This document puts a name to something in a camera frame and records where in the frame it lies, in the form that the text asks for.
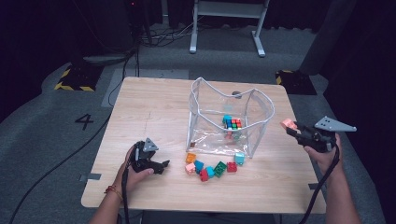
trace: hand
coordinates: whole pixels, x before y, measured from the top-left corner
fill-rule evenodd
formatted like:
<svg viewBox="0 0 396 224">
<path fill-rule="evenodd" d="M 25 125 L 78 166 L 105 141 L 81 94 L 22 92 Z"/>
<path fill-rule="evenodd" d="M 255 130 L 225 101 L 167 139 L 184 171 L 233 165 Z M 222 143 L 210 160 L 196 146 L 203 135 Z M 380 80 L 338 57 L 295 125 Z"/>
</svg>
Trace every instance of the hand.
<svg viewBox="0 0 396 224">
<path fill-rule="evenodd" d="M 126 153 L 126 157 L 125 157 L 125 161 L 124 163 L 121 165 L 119 172 L 117 173 L 117 177 L 114 180 L 113 186 L 116 186 L 116 189 L 121 192 L 121 181 L 122 181 L 122 174 L 125 170 L 125 165 L 129 160 L 129 156 L 131 155 L 132 150 L 134 149 L 134 147 L 131 147 L 128 152 Z M 130 192 L 134 189 L 134 187 L 136 186 L 137 183 L 139 183 L 140 181 L 142 181 L 143 179 L 145 179 L 147 176 L 154 174 L 154 170 L 149 168 L 146 170 L 143 170 L 139 173 L 135 172 L 134 169 L 129 166 L 128 167 L 129 173 L 128 173 L 128 180 L 127 180 L 127 184 L 126 184 L 126 191 Z"/>
<path fill-rule="evenodd" d="M 340 149 L 340 161 L 332 170 L 333 173 L 344 172 L 343 170 L 343 150 L 341 148 L 340 135 L 338 133 L 335 134 L 336 144 Z M 332 149 L 331 152 L 320 153 L 315 151 L 312 147 L 304 147 L 304 150 L 308 153 L 308 155 L 318 163 L 318 167 L 322 174 L 324 175 L 326 171 L 329 169 L 332 164 L 332 159 L 334 158 L 335 148 Z"/>
</svg>

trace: transparent bag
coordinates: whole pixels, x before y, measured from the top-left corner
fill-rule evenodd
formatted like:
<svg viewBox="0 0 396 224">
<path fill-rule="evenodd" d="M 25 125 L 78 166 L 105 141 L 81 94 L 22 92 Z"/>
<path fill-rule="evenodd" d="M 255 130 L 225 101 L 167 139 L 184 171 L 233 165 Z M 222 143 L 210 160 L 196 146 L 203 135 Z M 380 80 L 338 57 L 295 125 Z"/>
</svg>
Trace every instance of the transparent bag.
<svg viewBox="0 0 396 224">
<path fill-rule="evenodd" d="M 253 158 L 275 113 L 271 99 L 257 89 L 224 94 L 202 77 L 191 85 L 187 151 Z"/>
</svg>

